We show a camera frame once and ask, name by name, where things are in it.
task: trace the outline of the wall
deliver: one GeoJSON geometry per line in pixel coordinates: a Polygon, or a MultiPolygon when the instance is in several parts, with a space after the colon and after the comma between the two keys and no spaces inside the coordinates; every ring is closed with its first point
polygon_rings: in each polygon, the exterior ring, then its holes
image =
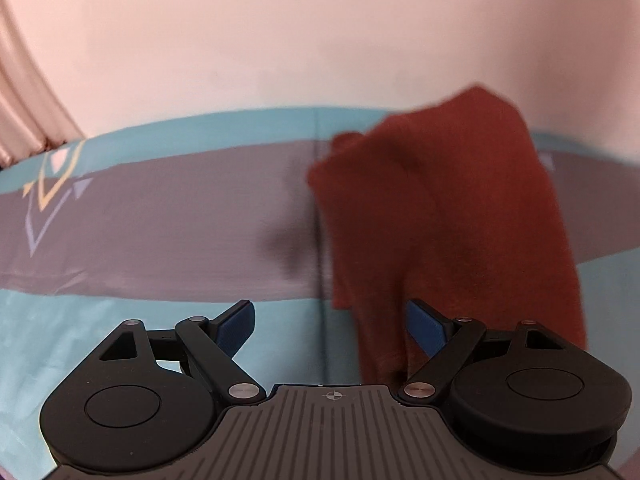
{"type": "Polygon", "coordinates": [[[640,159],[640,0],[9,0],[90,136],[216,110],[410,107],[480,81],[640,159]]]}

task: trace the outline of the red fabric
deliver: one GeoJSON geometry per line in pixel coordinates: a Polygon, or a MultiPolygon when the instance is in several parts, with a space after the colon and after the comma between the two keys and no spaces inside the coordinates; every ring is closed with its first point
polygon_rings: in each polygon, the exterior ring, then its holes
{"type": "Polygon", "coordinates": [[[400,384],[427,361],[404,327],[411,298],[498,330],[535,319],[586,347],[554,189],[512,105],[474,87],[331,147],[307,179],[365,383],[400,384]]]}

